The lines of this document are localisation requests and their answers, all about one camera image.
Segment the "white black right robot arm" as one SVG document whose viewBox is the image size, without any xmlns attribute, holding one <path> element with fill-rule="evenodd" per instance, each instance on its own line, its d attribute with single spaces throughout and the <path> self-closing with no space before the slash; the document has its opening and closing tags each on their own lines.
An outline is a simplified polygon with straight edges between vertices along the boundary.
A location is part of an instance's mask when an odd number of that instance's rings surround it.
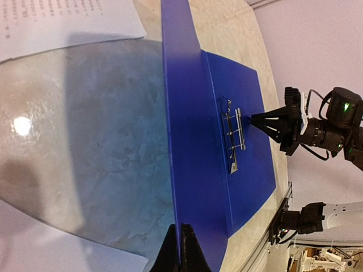
<svg viewBox="0 0 363 272">
<path fill-rule="evenodd" d="M 297 147 L 322 148 L 327 156 L 335 157 L 340 151 L 345 160 L 362 168 L 362 98 L 360 95 L 335 87 L 323 99 L 321 107 L 327 108 L 324 116 L 311 117 L 308 111 L 310 96 L 293 87 L 285 89 L 285 105 L 265 113 L 253 114 L 251 125 L 266 133 L 280 144 L 280 151 L 291 156 Z M 339 227 L 344 223 L 362 221 L 362 202 L 341 205 L 324 202 L 309 203 L 301 211 L 279 210 L 270 233 L 278 235 L 283 230 L 295 234 L 310 234 Z"/>
</svg>

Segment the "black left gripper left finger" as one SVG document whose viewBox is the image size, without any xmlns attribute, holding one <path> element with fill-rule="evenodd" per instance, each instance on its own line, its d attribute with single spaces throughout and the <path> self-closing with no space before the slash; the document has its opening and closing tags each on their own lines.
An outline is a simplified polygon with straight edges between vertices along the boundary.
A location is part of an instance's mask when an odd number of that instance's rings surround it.
<svg viewBox="0 0 363 272">
<path fill-rule="evenodd" d="M 176 228 L 171 224 L 168 228 L 162 246 L 151 268 L 151 272 L 177 272 L 179 271 L 178 244 Z"/>
</svg>

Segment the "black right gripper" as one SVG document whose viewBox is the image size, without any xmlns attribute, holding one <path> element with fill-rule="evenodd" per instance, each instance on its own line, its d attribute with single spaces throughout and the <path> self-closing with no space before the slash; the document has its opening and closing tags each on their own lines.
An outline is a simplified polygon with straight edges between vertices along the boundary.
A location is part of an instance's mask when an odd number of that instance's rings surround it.
<svg viewBox="0 0 363 272">
<path fill-rule="evenodd" d="M 250 117 L 251 125 L 266 133 L 275 142 L 280 143 L 280 150 L 287 156 L 292 156 L 298 147 L 302 147 L 314 156 L 320 156 L 314 148 L 325 150 L 329 155 L 328 128 L 325 120 L 318 118 L 290 119 L 290 126 L 286 133 L 286 122 L 282 119 L 287 115 L 286 107 L 271 110 L 269 112 L 253 114 Z"/>
</svg>

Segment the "blue plastic folder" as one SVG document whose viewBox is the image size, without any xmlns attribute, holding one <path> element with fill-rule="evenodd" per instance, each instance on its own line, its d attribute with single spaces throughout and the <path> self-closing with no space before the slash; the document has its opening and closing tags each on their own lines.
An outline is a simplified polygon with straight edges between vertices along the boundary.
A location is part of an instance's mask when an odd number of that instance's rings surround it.
<svg viewBox="0 0 363 272">
<path fill-rule="evenodd" d="M 269 138 L 250 124 L 263 111 L 255 70 L 200 48 L 187 1 L 162 1 L 167 136 L 175 228 L 181 261 L 182 224 L 190 224 L 211 271 L 227 241 L 276 187 Z M 246 143 L 238 171 L 227 173 L 221 100 L 242 112 Z"/>
</svg>

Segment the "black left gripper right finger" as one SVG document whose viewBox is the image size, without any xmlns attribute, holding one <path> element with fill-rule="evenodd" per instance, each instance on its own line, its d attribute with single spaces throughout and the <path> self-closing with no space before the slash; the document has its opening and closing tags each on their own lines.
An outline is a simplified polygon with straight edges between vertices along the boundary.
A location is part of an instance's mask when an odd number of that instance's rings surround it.
<svg viewBox="0 0 363 272">
<path fill-rule="evenodd" d="M 180 271 L 211 272 L 193 227 L 190 224 L 182 224 L 181 235 Z"/>
</svg>

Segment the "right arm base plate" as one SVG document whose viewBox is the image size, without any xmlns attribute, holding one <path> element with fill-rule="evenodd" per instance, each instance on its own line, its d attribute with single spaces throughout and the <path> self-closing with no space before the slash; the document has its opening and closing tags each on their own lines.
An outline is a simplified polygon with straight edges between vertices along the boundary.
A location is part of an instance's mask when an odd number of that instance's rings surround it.
<svg viewBox="0 0 363 272">
<path fill-rule="evenodd" d="M 299 226 L 300 212 L 289 210 L 289 198 L 282 200 L 277 213 L 273 217 L 268 228 L 268 241 L 271 245 L 281 243 L 280 234 L 283 230 L 297 230 Z"/>
</svg>

